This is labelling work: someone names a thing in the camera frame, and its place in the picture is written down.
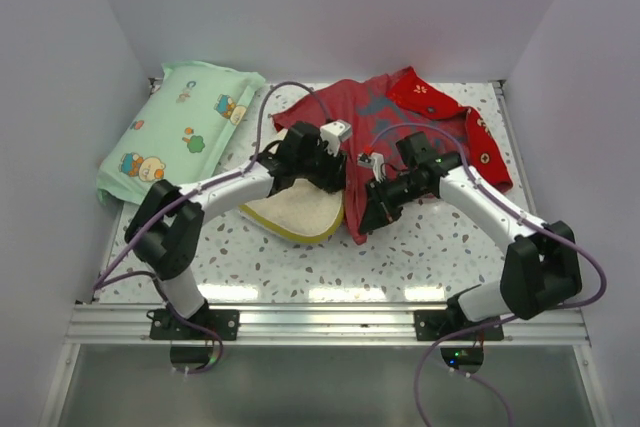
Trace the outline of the cream quilted pillow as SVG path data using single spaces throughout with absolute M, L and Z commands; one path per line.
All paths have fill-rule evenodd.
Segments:
M 295 243 L 327 240 L 344 220 L 344 191 L 327 193 L 306 179 L 284 191 L 238 207 L 240 214 L 264 230 Z

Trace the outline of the red pillowcase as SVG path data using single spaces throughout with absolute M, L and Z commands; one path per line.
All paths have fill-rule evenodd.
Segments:
M 468 162 L 491 185 L 501 192 L 513 187 L 501 150 L 480 113 L 425 82 L 411 67 L 364 82 L 338 81 L 319 90 L 316 98 L 307 95 L 275 114 L 272 122 L 280 131 L 298 121 L 320 126 L 328 118 L 352 127 L 352 136 L 343 145 L 349 155 L 344 205 L 347 229 L 358 245 L 367 240 L 358 228 L 365 212 L 365 183 L 372 174 L 357 165 L 356 157 L 372 145 L 388 164 L 400 167 L 396 142 L 416 132 L 419 125 L 438 152 L 455 149 L 442 135 L 447 132 L 460 142 Z

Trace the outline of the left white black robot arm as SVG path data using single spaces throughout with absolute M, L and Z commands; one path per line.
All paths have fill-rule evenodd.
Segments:
M 203 225 L 242 204 L 273 197 L 299 179 L 330 194 L 343 189 L 346 154 L 341 144 L 350 137 L 351 126 L 341 120 L 321 127 L 299 121 L 282 140 L 236 169 L 182 186 L 167 180 L 152 185 L 125 241 L 159 279 L 175 311 L 175 331 L 193 340 L 207 330 L 207 301 L 191 270 Z

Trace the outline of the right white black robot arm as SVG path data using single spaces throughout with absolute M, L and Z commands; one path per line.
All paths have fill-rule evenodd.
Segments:
M 449 298 L 443 317 L 428 325 L 437 337 L 468 339 L 481 323 L 511 315 L 529 320 L 582 290 L 574 233 L 518 208 L 488 184 L 458 152 L 438 153 L 424 133 L 396 144 L 405 165 L 387 178 L 383 155 L 366 149 L 358 163 L 373 171 L 359 230 L 369 234 L 397 221 L 403 207 L 432 195 L 456 207 L 488 235 L 504 255 L 499 280 Z

